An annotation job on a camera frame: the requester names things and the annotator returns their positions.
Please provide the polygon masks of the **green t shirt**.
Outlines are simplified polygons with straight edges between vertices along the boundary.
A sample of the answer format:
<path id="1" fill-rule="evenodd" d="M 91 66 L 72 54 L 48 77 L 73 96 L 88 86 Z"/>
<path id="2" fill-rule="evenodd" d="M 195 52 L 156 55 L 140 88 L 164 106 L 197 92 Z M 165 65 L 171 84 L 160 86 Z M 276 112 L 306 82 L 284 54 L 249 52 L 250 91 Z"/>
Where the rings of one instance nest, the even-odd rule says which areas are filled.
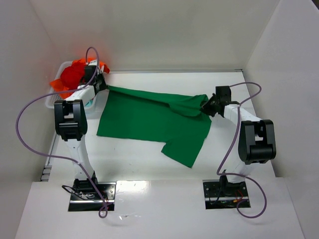
<path id="1" fill-rule="evenodd" d="M 97 136 L 163 142 L 161 152 L 191 168 L 211 120 L 200 109 L 206 94 L 186 96 L 108 87 Z"/>

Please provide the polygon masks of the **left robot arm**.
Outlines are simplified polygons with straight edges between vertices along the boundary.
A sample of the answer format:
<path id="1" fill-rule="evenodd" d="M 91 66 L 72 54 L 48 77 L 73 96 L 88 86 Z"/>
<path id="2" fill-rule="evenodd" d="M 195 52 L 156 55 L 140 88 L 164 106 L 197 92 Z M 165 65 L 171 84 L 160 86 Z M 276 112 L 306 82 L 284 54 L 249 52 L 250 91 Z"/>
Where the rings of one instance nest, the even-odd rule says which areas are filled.
<path id="1" fill-rule="evenodd" d="M 72 191 L 81 199 L 92 198 L 98 185 L 85 143 L 88 131 L 85 106 L 107 88 L 105 72 L 108 72 L 106 66 L 93 62 L 85 65 L 77 90 L 66 99 L 54 103 L 55 130 L 69 148 L 75 170 Z"/>

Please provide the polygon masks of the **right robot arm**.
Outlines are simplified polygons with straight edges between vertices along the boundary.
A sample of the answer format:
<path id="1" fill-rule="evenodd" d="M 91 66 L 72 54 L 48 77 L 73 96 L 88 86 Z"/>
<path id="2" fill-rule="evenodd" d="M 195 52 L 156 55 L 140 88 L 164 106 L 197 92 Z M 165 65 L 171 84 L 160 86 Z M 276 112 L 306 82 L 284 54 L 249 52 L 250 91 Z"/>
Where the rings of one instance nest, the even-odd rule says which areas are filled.
<path id="1" fill-rule="evenodd" d="M 232 100 L 231 86 L 217 86 L 212 97 L 202 104 L 201 112 L 214 117 L 216 114 L 236 125 L 234 138 L 217 169 L 222 191 L 238 188 L 256 168 L 276 157 L 276 141 L 274 123 L 269 119 L 261 119 L 249 113 L 242 105 L 257 96 L 262 88 L 241 102 Z M 239 158 L 233 163 L 234 168 L 227 172 L 222 167 L 231 153 L 235 143 L 238 143 Z"/>

